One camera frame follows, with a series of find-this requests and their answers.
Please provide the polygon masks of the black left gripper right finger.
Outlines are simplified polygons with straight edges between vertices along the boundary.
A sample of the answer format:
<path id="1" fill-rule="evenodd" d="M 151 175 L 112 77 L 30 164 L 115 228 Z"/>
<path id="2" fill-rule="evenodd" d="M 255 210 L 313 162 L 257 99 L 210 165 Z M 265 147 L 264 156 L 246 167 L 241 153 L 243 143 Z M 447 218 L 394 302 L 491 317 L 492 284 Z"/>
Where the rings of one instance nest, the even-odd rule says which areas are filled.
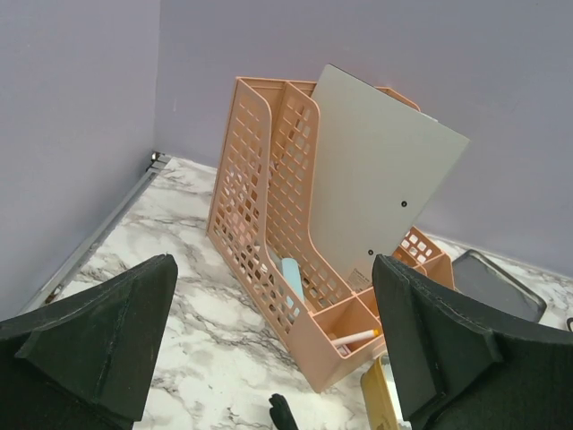
<path id="1" fill-rule="evenodd" d="M 572 334 L 505 314 L 379 254 L 372 282 L 414 429 L 570 429 Z"/>

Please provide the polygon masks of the black cat-paw metal tongs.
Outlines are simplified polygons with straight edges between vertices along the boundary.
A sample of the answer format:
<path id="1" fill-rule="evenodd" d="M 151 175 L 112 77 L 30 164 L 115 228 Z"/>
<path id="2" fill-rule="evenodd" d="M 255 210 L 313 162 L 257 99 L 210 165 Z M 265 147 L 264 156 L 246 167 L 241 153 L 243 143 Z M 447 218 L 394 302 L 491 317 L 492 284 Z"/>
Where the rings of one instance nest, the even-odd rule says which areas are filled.
<path id="1" fill-rule="evenodd" d="M 294 415 L 284 396 L 274 393 L 269 398 L 269 403 L 269 415 L 277 430 L 298 430 Z"/>

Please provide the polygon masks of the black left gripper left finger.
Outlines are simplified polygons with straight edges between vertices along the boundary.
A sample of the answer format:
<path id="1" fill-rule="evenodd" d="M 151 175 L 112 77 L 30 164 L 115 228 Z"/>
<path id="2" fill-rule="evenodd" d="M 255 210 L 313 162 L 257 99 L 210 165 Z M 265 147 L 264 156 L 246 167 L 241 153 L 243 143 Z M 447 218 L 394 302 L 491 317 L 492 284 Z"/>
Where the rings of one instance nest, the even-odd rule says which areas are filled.
<path id="1" fill-rule="evenodd" d="M 1 323 L 3 429 L 131 429 L 175 293 L 170 254 Z"/>

